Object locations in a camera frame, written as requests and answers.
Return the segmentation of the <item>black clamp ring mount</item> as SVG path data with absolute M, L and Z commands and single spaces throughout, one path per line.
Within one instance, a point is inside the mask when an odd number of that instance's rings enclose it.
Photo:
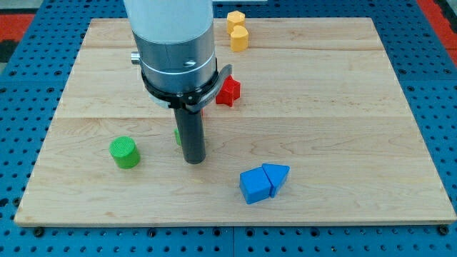
M 215 70 L 208 81 L 203 84 L 195 84 L 195 88 L 171 90 L 170 86 L 178 86 L 178 82 L 183 82 L 180 75 L 189 75 L 194 79 L 197 70 L 184 72 L 180 74 L 165 73 L 165 77 L 158 77 L 158 82 L 164 82 L 166 88 L 160 89 L 153 80 L 148 77 L 144 71 L 141 72 L 144 86 L 149 93 L 150 98 L 165 109 L 184 109 L 191 113 L 200 111 L 203 107 L 213 101 L 222 90 L 224 81 L 232 74 L 232 65 L 224 66 L 220 71 Z

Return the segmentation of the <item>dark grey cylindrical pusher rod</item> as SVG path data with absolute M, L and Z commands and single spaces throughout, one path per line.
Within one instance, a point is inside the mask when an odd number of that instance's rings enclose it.
M 185 161 L 190 164 L 201 163 L 206 158 L 201 112 L 175 109 L 174 116 Z

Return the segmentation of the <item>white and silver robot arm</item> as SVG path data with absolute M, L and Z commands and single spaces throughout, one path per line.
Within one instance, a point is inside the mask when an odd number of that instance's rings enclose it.
M 231 75 L 218 67 L 212 0 L 124 0 L 137 51 L 131 61 L 152 101 L 172 109 L 186 162 L 206 158 L 202 109 Z

